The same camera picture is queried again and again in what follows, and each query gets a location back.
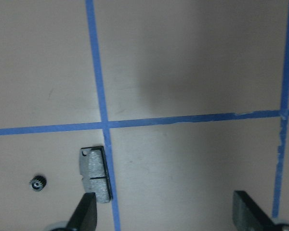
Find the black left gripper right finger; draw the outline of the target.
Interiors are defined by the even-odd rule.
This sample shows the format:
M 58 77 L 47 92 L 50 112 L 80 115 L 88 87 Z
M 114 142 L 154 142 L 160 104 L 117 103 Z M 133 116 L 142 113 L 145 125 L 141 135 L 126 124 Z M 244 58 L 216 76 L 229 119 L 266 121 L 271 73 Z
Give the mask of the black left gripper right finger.
M 232 220 L 237 231 L 274 231 L 275 224 L 245 191 L 233 192 Z

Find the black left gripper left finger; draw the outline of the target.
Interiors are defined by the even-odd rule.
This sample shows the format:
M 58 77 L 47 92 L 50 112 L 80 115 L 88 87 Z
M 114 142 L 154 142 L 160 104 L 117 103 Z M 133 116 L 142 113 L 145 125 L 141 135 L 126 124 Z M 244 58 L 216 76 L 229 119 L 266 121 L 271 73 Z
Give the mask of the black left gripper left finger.
M 85 193 L 67 223 L 66 231 L 95 231 L 97 227 L 97 202 L 95 193 Z

